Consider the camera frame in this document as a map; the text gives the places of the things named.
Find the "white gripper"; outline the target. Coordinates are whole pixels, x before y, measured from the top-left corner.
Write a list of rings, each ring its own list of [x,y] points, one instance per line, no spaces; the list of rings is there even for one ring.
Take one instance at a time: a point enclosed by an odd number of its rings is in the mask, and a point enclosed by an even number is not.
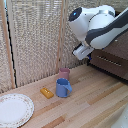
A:
[[[91,55],[89,55],[93,51],[93,48],[90,46],[86,46],[84,43],[80,43],[77,47],[74,48],[72,54],[77,57],[78,60],[82,60],[88,57],[88,61],[91,61]]]

